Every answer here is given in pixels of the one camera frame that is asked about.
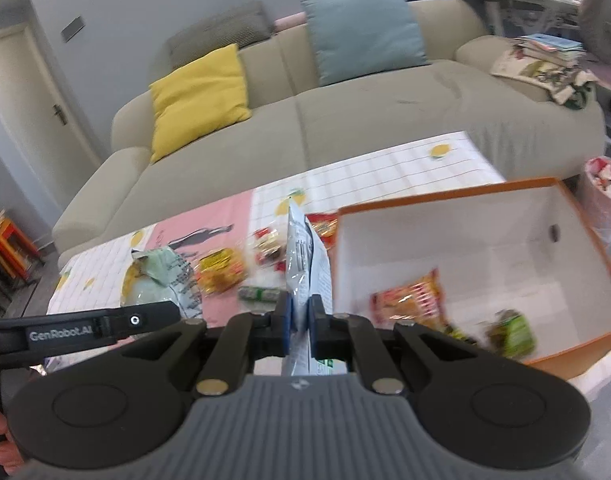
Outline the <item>Mimi orange snack bag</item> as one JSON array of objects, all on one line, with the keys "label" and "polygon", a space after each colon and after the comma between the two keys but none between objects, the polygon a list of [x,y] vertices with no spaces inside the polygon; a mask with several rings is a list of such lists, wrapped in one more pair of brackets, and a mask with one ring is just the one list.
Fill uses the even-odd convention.
[{"label": "Mimi orange snack bag", "polygon": [[443,332],[449,324],[438,268],[411,283],[375,292],[369,304],[374,322],[381,327],[412,321]]}]

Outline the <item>white yellow chips bag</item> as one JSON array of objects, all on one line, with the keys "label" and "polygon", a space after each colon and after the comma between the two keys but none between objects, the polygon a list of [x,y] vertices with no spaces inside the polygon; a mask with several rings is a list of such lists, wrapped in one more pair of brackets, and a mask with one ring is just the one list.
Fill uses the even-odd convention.
[{"label": "white yellow chips bag", "polygon": [[169,246],[132,249],[121,287],[121,306],[161,301],[173,302],[182,318],[202,317],[202,291],[191,263]]}]

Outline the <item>green nut snack bag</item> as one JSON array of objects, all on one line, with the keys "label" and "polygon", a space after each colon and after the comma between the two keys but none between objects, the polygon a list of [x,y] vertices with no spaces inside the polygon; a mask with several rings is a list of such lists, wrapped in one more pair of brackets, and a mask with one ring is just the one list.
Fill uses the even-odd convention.
[{"label": "green nut snack bag", "polygon": [[521,360],[537,348],[533,330],[521,312],[514,309],[497,311],[494,318],[482,323],[487,348],[497,356]]}]

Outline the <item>green sausage stick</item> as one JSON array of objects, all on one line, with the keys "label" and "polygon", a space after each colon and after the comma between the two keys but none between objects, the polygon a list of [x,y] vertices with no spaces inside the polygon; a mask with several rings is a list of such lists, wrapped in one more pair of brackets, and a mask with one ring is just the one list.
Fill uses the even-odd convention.
[{"label": "green sausage stick", "polygon": [[278,288],[245,285],[237,289],[237,297],[251,304],[275,304],[283,291]]}]

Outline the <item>red yellow stool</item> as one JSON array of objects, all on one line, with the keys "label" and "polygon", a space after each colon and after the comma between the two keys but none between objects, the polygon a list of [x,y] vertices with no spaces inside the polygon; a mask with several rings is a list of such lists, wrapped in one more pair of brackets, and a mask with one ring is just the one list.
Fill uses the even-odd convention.
[{"label": "red yellow stool", "polygon": [[32,281],[32,271],[43,266],[39,248],[16,226],[16,223],[0,211],[0,265],[13,279],[24,284]]}]

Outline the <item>orange cardboard box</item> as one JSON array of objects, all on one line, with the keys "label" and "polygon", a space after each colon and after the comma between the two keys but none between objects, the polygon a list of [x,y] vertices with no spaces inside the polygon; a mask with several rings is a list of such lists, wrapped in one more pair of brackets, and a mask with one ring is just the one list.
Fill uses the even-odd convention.
[{"label": "orange cardboard box", "polygon": [[569,379],[611,350],[611,262],[580,206],[554,178],[343,207],[333,254],[334,308],[388,327],[379,292],[435,273],[447,319],[483,339],[496,315],[528,321],[528,363]]}]

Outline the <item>beige fabric sofa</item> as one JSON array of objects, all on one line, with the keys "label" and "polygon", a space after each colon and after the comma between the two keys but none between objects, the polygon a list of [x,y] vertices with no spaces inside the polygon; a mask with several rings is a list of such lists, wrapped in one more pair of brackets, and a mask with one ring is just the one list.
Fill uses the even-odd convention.
[{"label": "beige fabric sofa", "polygon": [[135,96],[112,121],[112,154],[57,221],[61,262],[115,237],[221,198],[383,148],[464,131],[506,179],[567,179],[605,150],[596,100],[582,110],[494,77],[511,45],[463,0],[421,0],[411,12],[428,64],[321,86],[307,29],[245,48],[249,119],[150,158],[153,99]]}]

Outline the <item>yellow cushion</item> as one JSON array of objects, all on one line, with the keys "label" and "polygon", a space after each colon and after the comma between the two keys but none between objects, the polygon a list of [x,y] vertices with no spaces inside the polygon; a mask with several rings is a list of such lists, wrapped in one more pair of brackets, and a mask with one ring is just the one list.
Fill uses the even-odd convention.
[{"label": "yellow cushion", "polygon": [[155,125],[151,162],[251,117],[237,44],[213,50],[149,86]]}]

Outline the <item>white door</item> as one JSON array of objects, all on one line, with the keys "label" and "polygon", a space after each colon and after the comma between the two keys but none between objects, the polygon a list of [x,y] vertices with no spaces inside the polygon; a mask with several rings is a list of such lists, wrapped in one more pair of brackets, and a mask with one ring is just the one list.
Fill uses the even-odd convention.
[{"label": "white door", "polygon": [[0,117],[46,185],[80,185],[97,169],[98,157],[70,117],[26,24],[0,30]]}]

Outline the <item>teal cushion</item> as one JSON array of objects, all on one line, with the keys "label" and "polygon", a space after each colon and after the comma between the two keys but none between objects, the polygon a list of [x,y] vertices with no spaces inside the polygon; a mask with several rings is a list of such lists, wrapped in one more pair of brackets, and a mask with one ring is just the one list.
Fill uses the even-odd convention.
[{"label": "teal cushion", "polygon": [[428,63],[405,0],[302,0],[319,83],[337,84]]}]

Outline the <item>grey knitted cushion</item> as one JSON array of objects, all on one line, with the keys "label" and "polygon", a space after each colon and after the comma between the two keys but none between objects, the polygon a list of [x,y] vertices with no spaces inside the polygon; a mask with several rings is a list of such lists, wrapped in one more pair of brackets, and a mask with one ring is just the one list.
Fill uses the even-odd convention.
[{"label": "grey knitted cushion", "polygon": [[204,18],[167,40],[173,70],[213,50],[236,44],[243,49],[274,35],[274,23],[261,1],[250,1]]}]

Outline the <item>pink bolster pillow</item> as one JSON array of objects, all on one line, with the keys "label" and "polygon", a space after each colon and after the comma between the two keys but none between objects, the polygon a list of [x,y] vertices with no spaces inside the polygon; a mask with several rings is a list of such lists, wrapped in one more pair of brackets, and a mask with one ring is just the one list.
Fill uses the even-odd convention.
[{"label": "pink bolster pillow", "polygon": [[291,29],[300,25],[303,25],[307,21],[306,14],[299,12],[284,16],[284,18],[277,18],[274,22],[274,32],[284,32],[284,30]]}]

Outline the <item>floral tote bag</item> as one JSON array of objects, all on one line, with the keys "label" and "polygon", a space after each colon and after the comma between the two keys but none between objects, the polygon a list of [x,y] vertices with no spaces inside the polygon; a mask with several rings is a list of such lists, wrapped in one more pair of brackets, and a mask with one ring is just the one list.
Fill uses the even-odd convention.
[{"label": "floral tote bag", "polygon": [[553,102],[571,110],[586,107],[597,83],[596,76],[578,64],[568,67],[534,58],[519,47],[504,52],[490,74],[544,90]]}]

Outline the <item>book stack on sofa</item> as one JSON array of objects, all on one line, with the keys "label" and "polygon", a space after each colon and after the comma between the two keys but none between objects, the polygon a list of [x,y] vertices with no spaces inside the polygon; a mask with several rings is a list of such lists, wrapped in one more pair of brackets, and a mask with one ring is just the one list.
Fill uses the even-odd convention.
[{"label": "book stack on sofa", "polygon": [[532,34],[513,39],[515,46],[529,58],[550,62],[565,67],[573,67],[585,56],[586,50],[581,42],[546,34]]}]

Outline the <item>grey wall switch plate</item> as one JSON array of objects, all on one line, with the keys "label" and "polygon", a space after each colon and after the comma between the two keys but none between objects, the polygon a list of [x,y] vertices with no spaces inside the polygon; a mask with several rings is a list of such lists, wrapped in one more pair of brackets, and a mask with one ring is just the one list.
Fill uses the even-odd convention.
[{"label": "grey wall switch plate", "polygon": [[63,42],[65,44],[68,44],[68,42],[73,40],[79,32],[82,32],[84,27],[85,23],[83,21],[82,16],[77,16],[76,18],[74,18],[66,27],[64,27],[60,31],[60,36],[62,36]]}]

